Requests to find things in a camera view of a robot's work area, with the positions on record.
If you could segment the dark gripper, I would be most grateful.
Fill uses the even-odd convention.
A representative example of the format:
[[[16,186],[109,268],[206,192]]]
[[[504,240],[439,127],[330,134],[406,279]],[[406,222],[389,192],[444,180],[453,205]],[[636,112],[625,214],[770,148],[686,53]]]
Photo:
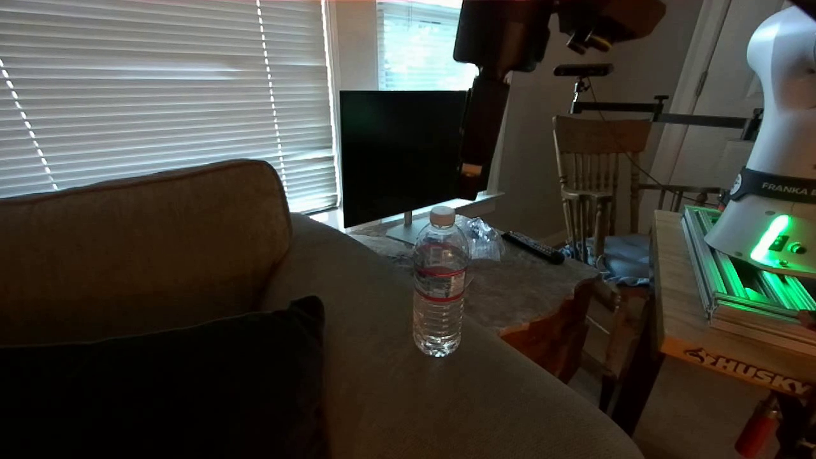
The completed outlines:
[[[464,112],[458,184],[482,192],[509,94],[509,71],[532,71],[545,53],[551,18],[579,53],[648,37],[663,0],[461,0],[453,59],[475,64]]]

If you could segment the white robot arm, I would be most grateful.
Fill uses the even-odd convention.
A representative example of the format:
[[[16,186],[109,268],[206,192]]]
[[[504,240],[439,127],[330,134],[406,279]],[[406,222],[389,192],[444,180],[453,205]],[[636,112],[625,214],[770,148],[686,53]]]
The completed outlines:
[[[663,0],[461,0],[450,59],[475,64],[458,180],[486,186],[506,102],[506,74],[532,71],[549,18],[573,51],[634,42],[663,22]],[[816,275],[816,0],[787,0],[749,37],[746,67],[761,87],[761,120],[717,226],[717,254],[797,279]]]

